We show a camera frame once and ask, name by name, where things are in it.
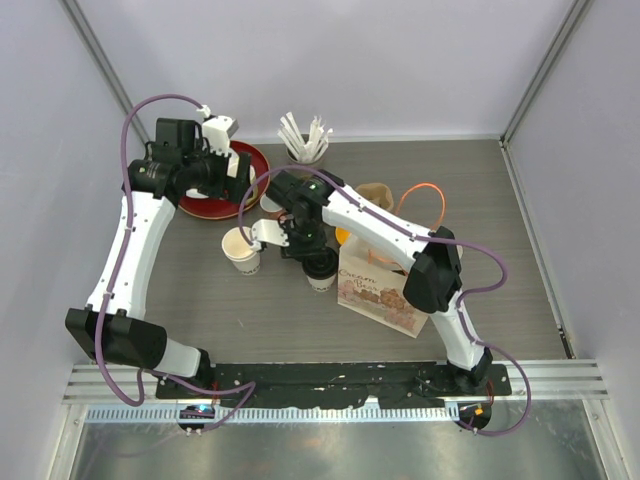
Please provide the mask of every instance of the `paper cup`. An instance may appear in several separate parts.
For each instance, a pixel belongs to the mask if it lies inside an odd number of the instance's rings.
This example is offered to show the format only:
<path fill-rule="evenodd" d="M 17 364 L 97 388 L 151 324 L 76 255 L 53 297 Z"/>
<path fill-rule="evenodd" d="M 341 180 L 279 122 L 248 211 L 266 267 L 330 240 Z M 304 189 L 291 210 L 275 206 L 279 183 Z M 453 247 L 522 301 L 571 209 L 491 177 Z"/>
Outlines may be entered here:
<path fill-rule="evenodd" d="M 311 278 L 307 275 L 307 280 L 311 284 L 311 288 L 313 288 L 316 292 L 326 292 L 331 288 L 333 282 L 336 280 L 336 274 L 334 273 L 329 278 L 325 278 L 322 280 L 318 280 L 317 278 Z"/>
<path fill-rule="evenodd" d="M 250 235 L 251 229 L 243 228 Z M 238 227 L 232 228 L 222 237 L 222 251 L 243 275 L 253 275 L 260 270 L 260 254 L 249 248 Z"/>
<path fill-rule="evenodd" d="M 266 195 L 263 195 L 262 198 L 260 198 L 260 208 L 268 214 L 269 218 L 273 219 L 278 218 L 284 212 L 284 208 Z"/>
<path fill-rule="evenodd" d="M 303 133 L 302 134 L 302 139 L 305 142 L 309 141 L 309 134 L 308 133 Z M 291 150 L 289 150 L 287 148 L 287 157 L 289 157 L 289 163 L 291 163 L 292 165 L 304 165 L 305 167 L 310 167 L 313 169 L 318 170 L 323 163 L 323 159 L 324 159 L 324 153 L 322 154 L 322 156 L 318 159 L 316 159 L 315 161 L 311 162 L 311 163 L 302 163 L 299 162 L 298 159 L 296 158 L 296 156 L 293 154 L 293 152 Z M 300 170 L 292 170 L 290 172 L 292 175 L 295 175 L 297 177 L 304 177 L 304 176 L 309 176 L 309 174 L 307 172 L 302 172 Z"/>
<path fill-rule="evenodd" d="M 326 292 L 331 288 L 338 273 L 338 254 L 328 249 L 321 257 L 308 257 L 302 260 L 302 271 L 316 292 Z"/>

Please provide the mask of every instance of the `paper bag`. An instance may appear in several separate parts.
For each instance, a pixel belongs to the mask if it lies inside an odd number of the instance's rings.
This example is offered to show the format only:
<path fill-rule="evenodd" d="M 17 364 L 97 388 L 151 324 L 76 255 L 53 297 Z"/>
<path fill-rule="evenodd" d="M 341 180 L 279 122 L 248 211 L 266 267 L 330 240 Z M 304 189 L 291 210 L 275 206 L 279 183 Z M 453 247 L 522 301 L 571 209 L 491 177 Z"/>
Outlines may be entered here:
<path fill-rule="evenodd" d="M 416 338 L 428 315 L 402 295 L 407 279 L 402 269 L 391 262 L 369 263 L 369 251 L 370 246 L 355 235 L 340 248 L 338 304 Z"/>

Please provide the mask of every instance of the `yellow object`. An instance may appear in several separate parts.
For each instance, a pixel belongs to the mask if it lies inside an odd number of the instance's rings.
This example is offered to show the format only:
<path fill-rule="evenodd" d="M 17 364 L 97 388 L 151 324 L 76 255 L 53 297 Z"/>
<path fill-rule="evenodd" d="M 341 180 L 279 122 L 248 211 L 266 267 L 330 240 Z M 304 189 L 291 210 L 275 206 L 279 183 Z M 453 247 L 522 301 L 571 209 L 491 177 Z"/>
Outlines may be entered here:
<path fill-rule="evenodd" d="M 343 228 L 336 228 L 336 240 L 340 245 L 344 245 L 344 242 L 347 241 L 347 238 L 351 236 L 351 232 L 347 232 Z"/>

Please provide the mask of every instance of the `cable clip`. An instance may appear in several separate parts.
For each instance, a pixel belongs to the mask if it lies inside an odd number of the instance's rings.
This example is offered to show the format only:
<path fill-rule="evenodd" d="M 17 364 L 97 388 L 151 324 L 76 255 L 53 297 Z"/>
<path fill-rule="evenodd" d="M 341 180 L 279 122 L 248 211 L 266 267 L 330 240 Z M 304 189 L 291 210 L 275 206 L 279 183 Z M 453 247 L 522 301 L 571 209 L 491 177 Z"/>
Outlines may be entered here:
<path fill-rule="evenodd" d="M 211 117 L 211 109 L 207 105 L 197 108 L 196 112 L 201 113 L 205 120 Z"/>

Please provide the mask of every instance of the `white paper cup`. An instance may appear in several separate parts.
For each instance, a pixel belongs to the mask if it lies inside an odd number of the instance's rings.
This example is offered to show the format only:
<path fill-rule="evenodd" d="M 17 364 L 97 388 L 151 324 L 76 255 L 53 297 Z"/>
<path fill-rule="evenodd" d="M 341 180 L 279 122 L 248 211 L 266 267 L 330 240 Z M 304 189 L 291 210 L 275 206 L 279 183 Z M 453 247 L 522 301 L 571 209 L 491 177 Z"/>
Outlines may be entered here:
<path fill-rule="evenodd" d="M 326 292 L 331 288 L 338 273 L 338 254 L 328 249 L 326 255 L 302 260 L 302 271 L 316 292 Z"/>
<path fill-rule="evenodd" d="M 250 235 L 251 229 L 243 228 Z M 260 270 L 260 254 L 249 248 L 238 227 L 232 228 L 222 237 L 222 251 L 243 275 L 253 275 Z"/>
<path fill-rule="evenodd" d="M 280 214 L 284 212 L 284 208 L 282 208 L 266 195 L 263 195 L 260 198 L 260 208 L 262 208 L 262 210 L 264 210 L 268 214 L 269 218 L 274 219 L 278 218 Z"/>
<path fill-rule="evenodd" d="M 316 278 L 311 278 L 307 276 L 307 280 L 309 280 L 309 283 L 311 284 L 311 288 L 313 288 L 316 292 L 326 292 L 331 288 L 331 285 L 333 285 L 333 282 L 335 282 L 336 274 L 334 273 L 329 278 L 325 278 L 322 280 L 318 280 Z"/>

